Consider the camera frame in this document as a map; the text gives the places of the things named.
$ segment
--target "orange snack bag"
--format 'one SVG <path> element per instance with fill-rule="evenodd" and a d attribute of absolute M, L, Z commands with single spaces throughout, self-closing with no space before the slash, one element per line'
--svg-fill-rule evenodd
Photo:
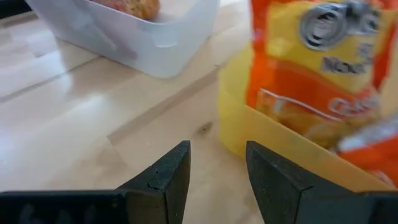
<path fill-rule="evenodd" d="M 398 116 L 342 139 L 335 150 L 350 163 L 398 186 Z"/>
<path fill-rule="evenodd" d="M 379 119 L 397 14 L 384 1 L 252 0 L 247 104 L 323 147 Z"/>

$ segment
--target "yellow plastic bowl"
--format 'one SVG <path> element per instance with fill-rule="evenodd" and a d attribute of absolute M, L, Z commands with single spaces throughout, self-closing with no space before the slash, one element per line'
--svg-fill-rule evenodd
<path fill-rule="evenodd" d="M 228 150 L 244 157 L 246 141 L 253 140 L 310 172 L 355 192 L 392 189 L 374 176 L 246 106 L 244 96 L 251 59 L 252 51 L 248 45 L 220 71 L 220 138 Z"/>

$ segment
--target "logo on bag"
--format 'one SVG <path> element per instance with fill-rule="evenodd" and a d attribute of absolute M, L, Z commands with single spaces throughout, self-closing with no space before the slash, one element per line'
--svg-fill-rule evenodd
<path fill-rule="evenodd" d="M 320 4 L 307 11 L 300 24 L 303 43 L 313 50 L 326 50 L 347 35 L 370 35 L 379 29 L 380 13 L 370 3 L 346 1 Z"/>

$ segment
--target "wooden table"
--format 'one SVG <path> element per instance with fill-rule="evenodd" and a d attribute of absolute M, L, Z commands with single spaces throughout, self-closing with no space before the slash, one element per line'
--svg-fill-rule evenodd
<path fill-rule="evenodd" d="M 113 189 L 192 142 L 185 223 L 262 223 L 241 158 L 217 139 L 217 70 L 249 40 L 248 4 L 222 0 L 178 77 L 57 40 L 35 15 L 0 21 L 0 190 Z"/>

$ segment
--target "white bin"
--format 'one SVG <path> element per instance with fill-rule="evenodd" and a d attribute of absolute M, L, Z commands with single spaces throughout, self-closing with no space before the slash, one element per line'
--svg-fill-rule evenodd
<path fill-rule="evenodd" d="M 87 0 L 26 0 L 60 39 L 159 78 L 179 74 L 211 34 L 220 0 L 160 0 L 145 21 Z"/>

